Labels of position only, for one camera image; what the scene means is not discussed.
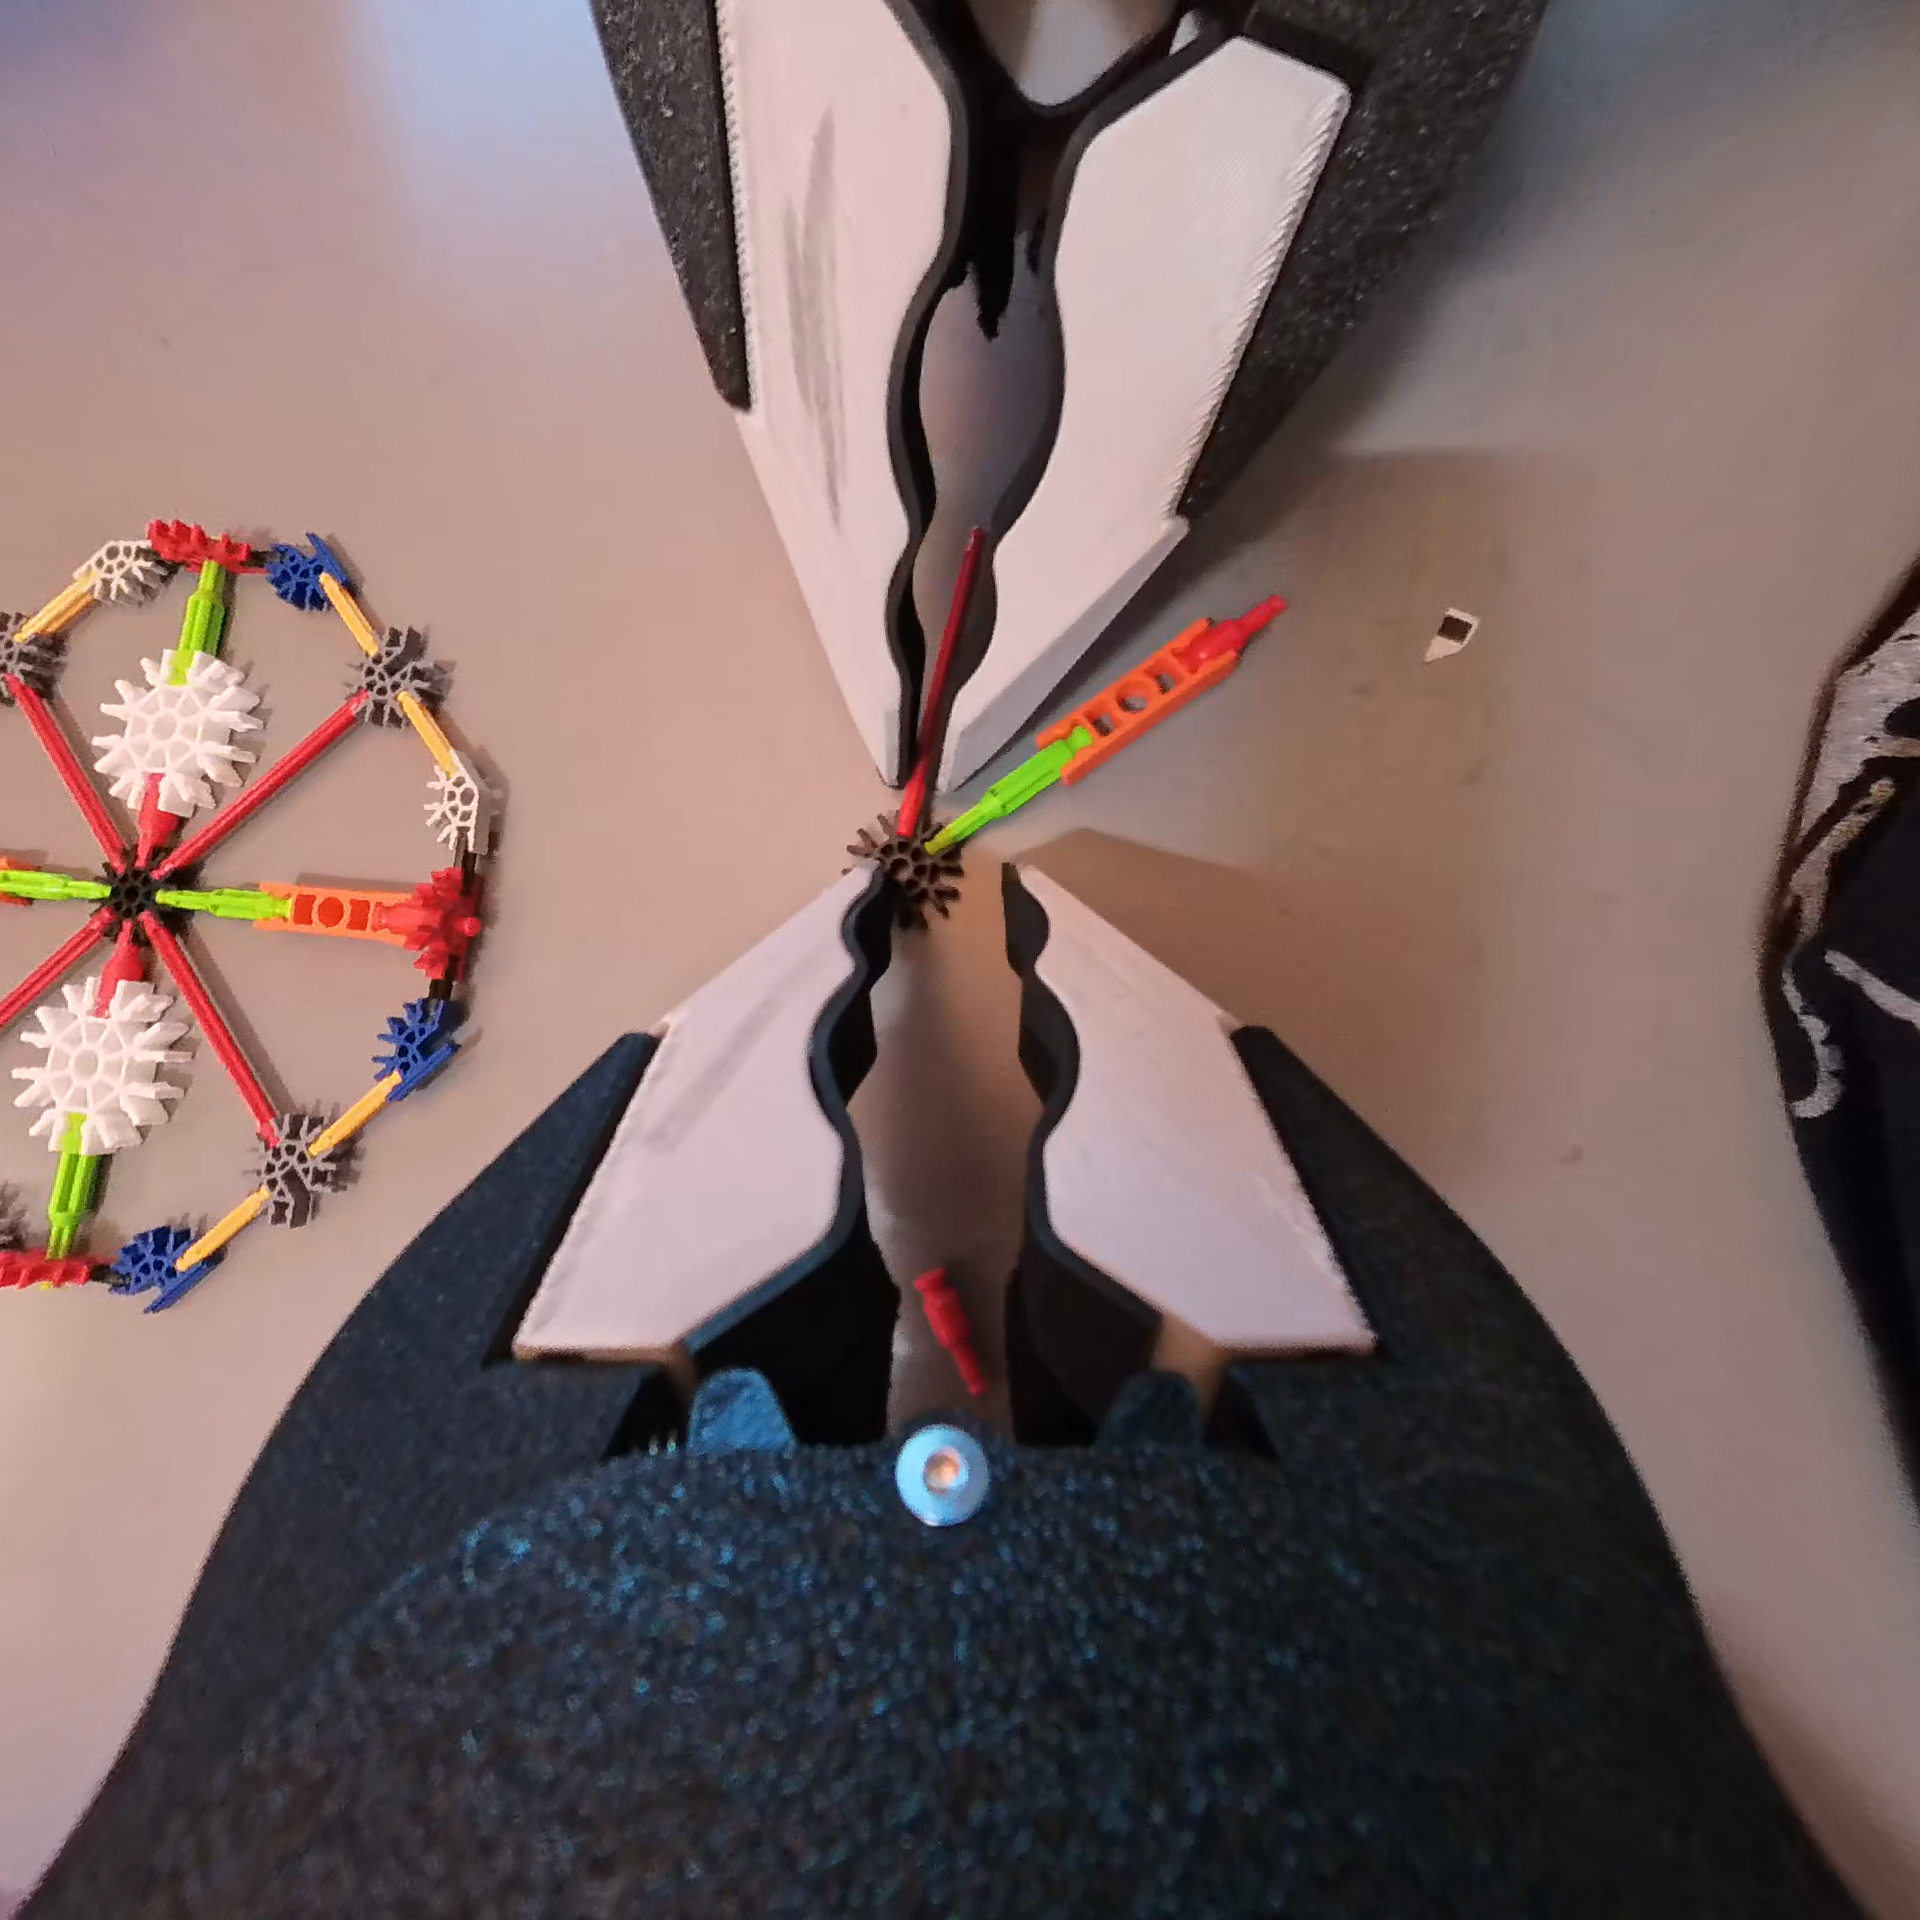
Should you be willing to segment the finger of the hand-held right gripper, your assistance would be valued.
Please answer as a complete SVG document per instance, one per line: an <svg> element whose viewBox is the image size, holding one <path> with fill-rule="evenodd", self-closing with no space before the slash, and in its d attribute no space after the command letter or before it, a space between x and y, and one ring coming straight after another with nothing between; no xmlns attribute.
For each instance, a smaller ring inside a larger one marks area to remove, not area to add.
<svg viewBox="0 0 1920 1920"><path fill-rule="evenodd" d="M957 257L964 93L914 4L721 3L750 399L738 434L852 726L912 754L934 506L917 407Z"/></svg>
<svg viewBox="0 0 1920 1920"><path fill-rule="evenodd" d="M1070 146L1040 289L1061 409L992 542L994 619L952 699L942 787L972 780L1169 553L1350 84L1251 36L1194 37Z"/></svg>

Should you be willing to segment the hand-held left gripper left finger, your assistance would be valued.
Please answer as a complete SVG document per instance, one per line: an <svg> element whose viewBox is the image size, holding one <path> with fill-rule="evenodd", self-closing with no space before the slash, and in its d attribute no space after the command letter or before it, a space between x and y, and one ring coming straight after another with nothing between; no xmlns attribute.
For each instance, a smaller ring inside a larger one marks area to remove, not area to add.
<svg viewBox="0 0 1920 1920"><path fill-rule="evenodd" d="M518 1359L697 1357L849 1250L885 875L849 868L652 1031Z"/></svg>

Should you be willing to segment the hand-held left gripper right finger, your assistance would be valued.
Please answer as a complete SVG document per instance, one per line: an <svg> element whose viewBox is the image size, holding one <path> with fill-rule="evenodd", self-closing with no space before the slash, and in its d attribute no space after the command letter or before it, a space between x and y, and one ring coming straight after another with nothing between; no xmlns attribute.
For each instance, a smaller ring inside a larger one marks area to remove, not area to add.
<svg viewBox="0 0 1920 1920"><path fill-rule="evenodd" d="M1045 1362L1369 1354L1376 1339L1214 997L1036 867L1004 867L1042 1101L1020 1305Z"/></svg>

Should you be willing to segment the black round toy connector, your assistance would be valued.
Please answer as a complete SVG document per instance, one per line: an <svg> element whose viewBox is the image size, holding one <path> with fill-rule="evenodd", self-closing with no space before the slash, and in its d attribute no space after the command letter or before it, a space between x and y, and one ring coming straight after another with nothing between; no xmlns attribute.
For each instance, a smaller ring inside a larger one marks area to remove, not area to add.
<svg viewBox="0 0 1920 1920"><path fill-rule="evenodd" d="M961 900L964 859L955 849L934 852L926 827L904 833L896 820L877 816L876 825L858 827L847 852L850 864L874 864L887 877L898 931L922 931L934 918L950 918Z"/></svg>

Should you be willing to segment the long red toy rod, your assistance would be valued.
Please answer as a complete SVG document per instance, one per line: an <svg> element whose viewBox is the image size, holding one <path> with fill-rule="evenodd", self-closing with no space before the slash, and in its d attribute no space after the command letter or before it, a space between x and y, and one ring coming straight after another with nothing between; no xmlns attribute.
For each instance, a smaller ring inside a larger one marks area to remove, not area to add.
<svg viewBox="0 0 1920 1920"><path fill-rule="evenodd" d="M969 602L974 595L984 540L987 530L983 526L972 528L953 579L941 648L934 658L934 666L926 673L925 708L916 739L916 764L912 778L901 790L898 814L898 833L906 842L912 842L922 830L925 807L941 774L944 751L942 740L946 734L952 704L953 661L969 619Z"/></svg>

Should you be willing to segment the orange connector with green rod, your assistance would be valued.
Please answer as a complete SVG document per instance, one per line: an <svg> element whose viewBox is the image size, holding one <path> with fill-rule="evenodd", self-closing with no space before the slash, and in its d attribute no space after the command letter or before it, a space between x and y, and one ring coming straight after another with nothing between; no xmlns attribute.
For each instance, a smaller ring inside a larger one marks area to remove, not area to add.
<svg viewBox="0 0 1920 1920"><path fill-rule="evenodd" d="M1074 783L1121 751L1133 739L1217 684L1238 662L1240 641L1224 621L1196 619L1166 646L1141 661L1073 715L1036 739L1036 751L998 778L963 814L925 843L942 856L984 825L1004 820L1058 783Z"/></svg>

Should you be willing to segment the colourful toy wheel construction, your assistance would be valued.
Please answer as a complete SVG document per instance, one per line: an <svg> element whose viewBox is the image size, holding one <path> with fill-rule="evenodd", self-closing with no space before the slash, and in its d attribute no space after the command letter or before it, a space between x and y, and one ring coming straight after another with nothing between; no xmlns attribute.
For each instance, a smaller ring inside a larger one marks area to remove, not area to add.
<svg viewBox="0 0 1920 1920"><path fill-rule="evenodd" d="M189 590L180 633L103 704L105 731L78 740L58 704L75 629L100 606L147 606ZM329 610L358 648L342 703L263 764L265 699L229 655L236 588L263 579L295 610ZM18 714L99 852L90 875L4 856L4 905L85 910L76 931L4 986L15 1105L54 1160L39 1232L4 1197L4 1288L108 1288L146 1314L180 1306L254 1227L308 1225L353 1171L366 1129L433 1085L460 1056L467 972L485 920L495 795L444 719L447 676L417 629L371 619L358 582L323 536L263 543L191 519L152 519L96 548L29 613L4 616L4 711ZM211 856L355 731L400 729L429 767L425 825L444 861L397 891L339 882L206 883ZM268 1089L191 950L200 925L406 950L423 993L392 1013L371 1089L335 1112L294 1109ZM180 1069L214 1063L254 1121L248 1192L209 1225L159 1225L103 1258L88 1245L108 1171L170 1121Z"/></svg>

